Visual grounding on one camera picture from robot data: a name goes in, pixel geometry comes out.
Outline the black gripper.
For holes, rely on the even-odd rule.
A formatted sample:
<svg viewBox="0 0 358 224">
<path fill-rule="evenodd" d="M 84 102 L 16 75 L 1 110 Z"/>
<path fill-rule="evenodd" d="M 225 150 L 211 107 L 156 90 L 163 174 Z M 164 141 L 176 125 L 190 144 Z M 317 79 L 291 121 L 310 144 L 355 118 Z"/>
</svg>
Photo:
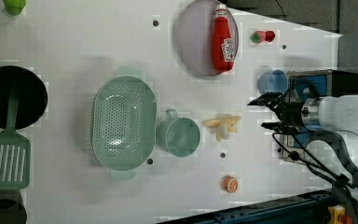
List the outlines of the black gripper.
<svg viewBox="0 0 358 224">
<path fill-rule="evenodd" d="M 278 131 L 283 134 L 298 134 L 304 127 L 301 111 L 303 104 L 299 102 L 282 102 L 281 92 L 266 92 L 254 99 L 249 105 L 273 106 L 274 112 L 280 121 L 263 122 L 265 129 Z"/>
</svg>

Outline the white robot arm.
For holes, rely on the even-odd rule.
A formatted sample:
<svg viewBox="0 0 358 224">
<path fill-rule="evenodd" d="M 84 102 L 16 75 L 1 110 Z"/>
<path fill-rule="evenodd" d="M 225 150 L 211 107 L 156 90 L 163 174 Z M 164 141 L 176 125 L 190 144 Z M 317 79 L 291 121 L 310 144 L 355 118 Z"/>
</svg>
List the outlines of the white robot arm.
<svg viewBox="0 0 358 224">
<path fill-rule="evenodd" d="M 305 151 L 305 160 L 358 187 L 358 95 L 287 102 L 268 92 L 250 102 L 273 111 L 278 120 L 262 127 L 290 136 Z"/>
</svg>

